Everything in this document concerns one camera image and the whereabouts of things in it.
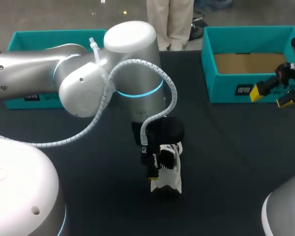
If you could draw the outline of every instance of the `beige pants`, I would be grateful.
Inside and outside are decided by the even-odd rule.
[[[159,47],[187,44],[194,0],[147,0],[147,18],[157,33]]]

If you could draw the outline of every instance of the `white sneaker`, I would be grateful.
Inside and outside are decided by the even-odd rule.
[[[171,46],[171,51],[172,52],[180,52],[183,51],[183,47],[182,46]]]
[[[172,189],[177,189],[181,193],[181,177],[180,177],[180,155],[182,153],[182,145],[179,142],[176,145],[161,145],[161,153],[167,152],[169,156],[173,156],[173,164],[166,165],[160,163],[161,169],[158,171],[158,180],[151,181],[151,192],[155,188],[162,188],[169,185]]]
[[[167,48],[167,47],[163,47],[163,46],[161,46],[161,47],[158,47],[158,50],[159,50],[160,52],[166,52],[166,51],[168,51],[168,48]]]

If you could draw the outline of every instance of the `open box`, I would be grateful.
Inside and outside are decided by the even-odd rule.
[[[104,29],[49,30],[15,32],[8,51],[37,51],[62,44],[79,44],[89,51],[89,38],[93,37],[99,47],[104,46]],[[9,109],[62,108],[57,93],[33,94],[24,98],[5,101]]]
[[[295,63],[294,37],[294,26],[206,27],[201,60],[210,101],[251,102],[249,93],[257,82],[275,75],[281,63]],[[276,102],[292,89],[294,80],[258,102]]]

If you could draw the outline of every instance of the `cable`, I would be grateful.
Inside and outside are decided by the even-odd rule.
[[[154,64],[152,64],[152,63],[150,63],[148,61],[140,60],[140,59],[129,59],[129,60],[125,60],[125,61],[119,63],[117,66],[114,67],[114,69],[110,73],[109,80],[112,82],[114,77],[116,76],[116,73],[118,72],[118,70],[120,70],[122,67],[127,66],[129,64],[140,64],[140,65],[146,66],[146,67],[150,68],[151,70],[155,71],[157,74],[159,74],[165,80],[165,82],[169,85],[169,87],[170,87],[170,89],[172,91],[172,101],[171,101],[169,107],[167,109],[165,109],[164,111],[162,111],[162,112],[160,112],[160,113],[158,113],[158,114],[156,114],[154,116],[149,117],[142,124],[141,131],[140,131],[141,144],[144,145],[144,146],[147,146],[148,145],[148,139],[147,139],[147,136],[146,136],[146,127],[147,127],[147,125],[150,122],[152,122],[152,121],[154,121],[156,119],[159,119],[159,118],[161,118],[163,116],[168,115],[174,109],[174,107],[176,106],[176,103],[177,103],[177,89],[176,89],[176,86],[174,85],[173,81],[171,80],[171,78],[161,68],[159,68],[158,66],[156,66],[156,65],[154,65]],[[35,148],[51,148],[51,147],[63,146],[63,145],[69,144],[69,143],[71,143],[73,141],[76,141],[76,140],[80,139],[81,137],[85,136],[87,133],[89,133],[94,128],[94,126],[96,125],[96,123],[99,120],[100,116],[102,115],[103,110],[105,109],[105,101],[106,101],[108,92],[109,92],[109,88],[107,86],[105,86],[104,93],[103,93],[103,96],[102,96],[102,100],[101,100],[100,106],[98,108],[98,111],[97,111],[94,119],[80,133],[78,133],[78,134],[76,134],[76,135],[74,135],[74,136],[72,136],[72,137],[70,137],[68,139],[64,139],[64,140],[57,141],[57,142],[49,142],[49,143],[26,143],[26,142],[21,142],[21,143],[33,146]],[[0,135],[0,139],[13,140],[13,139],[9,139],[9,138],[7,138],[5,136],[2,136],[2,135]]]

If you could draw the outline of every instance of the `screw hole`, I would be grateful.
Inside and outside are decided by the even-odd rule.
[[[40,210],[39,210],[39,208],[36,207],[36,206],[33,206],[32,209],[31,209],[31,211],[32,211],[32,213],[33,213],[34,215],[39,215],[39,214],[40,214]]]

